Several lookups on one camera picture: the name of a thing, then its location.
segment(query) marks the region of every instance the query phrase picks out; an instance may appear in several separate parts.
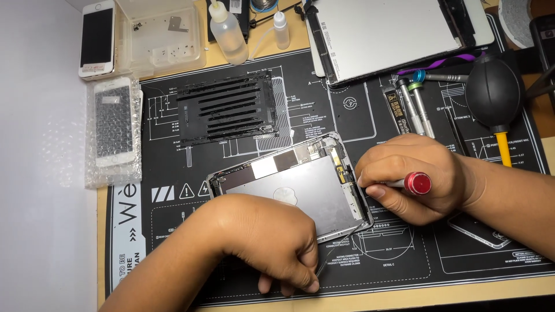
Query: phone screen in bubble wrap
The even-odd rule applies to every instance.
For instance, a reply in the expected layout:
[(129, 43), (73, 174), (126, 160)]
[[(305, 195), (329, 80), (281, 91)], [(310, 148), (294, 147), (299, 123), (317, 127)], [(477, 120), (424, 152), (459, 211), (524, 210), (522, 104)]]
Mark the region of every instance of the phone screen in bubble wrap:
[(129, 87), (96, 93), (97, 157), (133, 151)]

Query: tape roll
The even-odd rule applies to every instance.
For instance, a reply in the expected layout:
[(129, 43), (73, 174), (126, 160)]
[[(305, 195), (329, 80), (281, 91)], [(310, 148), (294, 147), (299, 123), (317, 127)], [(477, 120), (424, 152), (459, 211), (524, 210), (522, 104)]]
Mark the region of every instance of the tape roll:
[(509, 39), (520, 48), (534, 46), (530, 34), (532, 0), (499, 0), (499, 21)]

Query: white smartphone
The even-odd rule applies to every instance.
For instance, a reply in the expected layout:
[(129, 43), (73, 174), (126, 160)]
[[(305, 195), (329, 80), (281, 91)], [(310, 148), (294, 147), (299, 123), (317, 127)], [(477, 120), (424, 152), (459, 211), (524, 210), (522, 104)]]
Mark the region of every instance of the white smartphone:
[(135, 155), (131, 80), (120, 77), (94, 87), (97, 167), (132, 162)]
[(83, 37), (79, 77), (110, 74), (114, 67), (115, 2), (102, 1), (83, 8)]

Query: barcode sticker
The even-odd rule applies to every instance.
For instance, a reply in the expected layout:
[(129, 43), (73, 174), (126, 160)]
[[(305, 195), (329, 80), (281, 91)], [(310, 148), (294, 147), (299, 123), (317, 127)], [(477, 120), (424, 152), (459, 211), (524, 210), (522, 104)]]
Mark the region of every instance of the barcode sticker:
[(241, 14), (241, 0), (229, 0), (229, 12)]

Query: solder wire spool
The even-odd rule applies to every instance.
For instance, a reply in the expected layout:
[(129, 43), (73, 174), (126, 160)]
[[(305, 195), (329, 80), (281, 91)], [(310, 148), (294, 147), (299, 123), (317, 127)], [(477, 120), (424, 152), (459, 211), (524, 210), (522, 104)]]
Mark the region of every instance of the solder wire spool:
[(250, 0), (253, 9), (259, 13), (272, 11), (277, 5), (278, 0)]

